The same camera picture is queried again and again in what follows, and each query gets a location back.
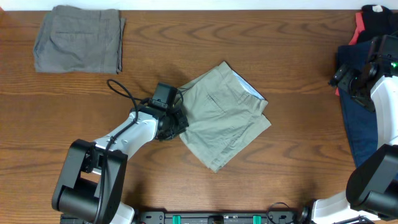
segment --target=wooden table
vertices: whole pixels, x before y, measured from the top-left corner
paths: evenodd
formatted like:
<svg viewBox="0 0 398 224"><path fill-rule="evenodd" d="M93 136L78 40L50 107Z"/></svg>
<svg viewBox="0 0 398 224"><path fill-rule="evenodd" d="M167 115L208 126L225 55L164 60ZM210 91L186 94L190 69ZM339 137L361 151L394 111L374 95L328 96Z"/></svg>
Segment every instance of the wooden table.
<svg viewBox="0 0 398 224"><path fill-rule="evenodd" d="M272 126L217 174L179 140L153 141L128 162L123 201L169 211L299 208L346 187L354 170L339 98L327 85L353 11L124 11L119 75L35 73L45 12L0 15L0 223L58 223L51 198L69 145L123 122L128 99L180 86L227 61L269 101Z"/></svg>

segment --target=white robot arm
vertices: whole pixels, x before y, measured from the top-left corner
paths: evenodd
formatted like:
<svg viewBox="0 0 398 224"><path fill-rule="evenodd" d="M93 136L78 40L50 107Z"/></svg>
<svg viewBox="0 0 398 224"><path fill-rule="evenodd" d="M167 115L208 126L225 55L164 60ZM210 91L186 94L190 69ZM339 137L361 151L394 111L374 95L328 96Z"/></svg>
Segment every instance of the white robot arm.
<svg viewBox="0 0 398 224"><path fill-rule="evenodd" d="M109 82L123 88L115 90ZM185 131L187 118L175 106L176 88L159 83L154 96L137 105L128 90L114 80L108 86L134 103L125 122L93 142L78 139L69 148L55 188L52 207L90 223L131 224L134 209L121 203L126 163L145 143L170 140ZM80 172L101 175L98 183L80 177Z"/></svg>
<svg viewBox="0 0 398 224"><path fill-rule="evenodd" d="M395 146L398 145L398 77L396 66L396 60L398 59L396 56L398 54L398 39L395 37L384 36L379 37L378 39L373 40L373 46L369 53L368 64L365 66L364 72L360 75L360 77L348 77L349 80L357 80L358 83L353 82L345 82L350 83L350 86L342 86L342 89L349 90L348 92L351 94L353 99L364 99L365 97L371 99L372 103L374 103L374 109L376 110L376 118L377 118L377 132L378 132L378 145L377 148L379 150L386 150L387 146ZM369 105L369 102L360 101L360 104L365 107ZM393 180L391 183L384 182L383 179L393 179L397 174L397 164L394 156L387 157L389 162L376 163L379 166L379 171L374 171L375 164L372 164L372 161L375 161L377 154L380 156L385 156L385 154L381 152L376 152L376 155L372 156L365 162L365 164L359 167L353 175L351 175L351 182L355 182L358 184L358 192L364 190L364 192L368 191L367 198L361 201L362 206L366 204L366 200L369 200L371 194L376 195L380 194L384 196L385 192L391 190L391 188L395 187L395 181ZM367 182L366 178L374 178L374 182L371 183L371 180ZM365 185L367 189L361 189L361 184ZM352 190L352 184L350 182L347 185L347 190ZM357 207L357 205L353 206L352 203L347 199L350 195L352 195L352 191L346 192L343 191L338 193L328 199L321 199L315 201L312 207L311 220L317 224L330 224L330 223L355 223L354 221L358 217L363 217L368 220L376 221L380 220L380 217L383 217L383 214L380 214L380 211L385 211L380 205L373 206L363 206L363 208L367 208L368 211L360 210L360 209L352 209L352 207ZM388 215L389 218L396 218L397 209L394 211L394 207L398 207L398 199L396 196L390 196L389 198L380 199L380 203L392 203L392 208L389 208Z"/></svg>

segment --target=black cable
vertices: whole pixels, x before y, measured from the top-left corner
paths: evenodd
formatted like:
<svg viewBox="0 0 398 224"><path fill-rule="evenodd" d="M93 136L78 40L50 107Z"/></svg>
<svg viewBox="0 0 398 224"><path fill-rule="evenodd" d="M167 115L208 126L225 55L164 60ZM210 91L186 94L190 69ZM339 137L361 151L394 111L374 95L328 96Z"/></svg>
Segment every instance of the black cable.
<svg viewBox="0 0 398 224"><path fill-rule="evenodd" d="M284 203L284 202L276 202L276 203L273 203L269 208L268 208L268 210L267 210L267 219L272 223L272 224L276 224L274 221L272 221L272 219L271 218L269 218L269 216L268 216L268 214L269 214L269 210L271 210L275 205L285 205L287 208L290 208L286 203Z"/></svg>
<svg viewBox="0 0 398 224"><path fill-rule="evenodd" d="M114 82L115 84L117 84L118 86L120 86L126 93L127 95L115 90L110 82ZM126 125L126 127L124 127L122 130L120 130L119 132L117 132L114 136L111 136L109 139L108 144L105 147L105 151L103 153L103 165L101 168L101 183L99 185L99 200L98 200L98 207L97 207L97 212L95 215L95 219L94 219L94 224L97 224L98 222L98 218L100 217L100 213L101 213L101 209L102 209L102 204L103 204L103 200L104 200L104 185L105 185L105 175L106 175L106 167L108 166L108 151L109 148L112 146L112 144L115 142L115 140L123 133L125 132L125 130L129 129L133 124L135 124L137 122L138 119L138 107L137 107L137 102L136 100L140 100L137 98L132 97L130 91L124 87L122 84L120 84L118 81L113 80L113 79L108 79L106 81L106 84L108 84L108 86L110 87L110 89L112 89L113 91L115 91L117 94L125 96L127 98L130 98L132 100L132 103L134 105L134 108L136 109L136 116L134 117L133 121L131 121L131 123L129 123L128 125Z"/></svg>
<svg viewBox="0 0 398 224"><path fill-rule="evenodd" d="M150 98L147 97L147 98L142 99L139 104L144 105L144 104L148 103L149 101L150 101Z"/></svg>
<svg viewBox="0 0 398 224"><path fill-rule="evenodd" d="M124 97L126 97L126 98L130 98L130 97L132 97L132 96L129 96L129 95L126 95L126 94L124 94L124 93L121 93L121 92L119 92L119 91L117 91L115 88L113 88L112 86L111 86L111 84L109 83L110 81L112 81L112 82L115 82L116 84L118 84L120 87L122 87L122 85L119 83L119 82L117 82L116 80L113 80L113 79L108 79L107 81L106 81L106 84L108 85L108 87L111 89L111 90L113 90L115 93L117 93L117 94L119 94L119 95L121 95L121 96L124 96Z"/></svg>

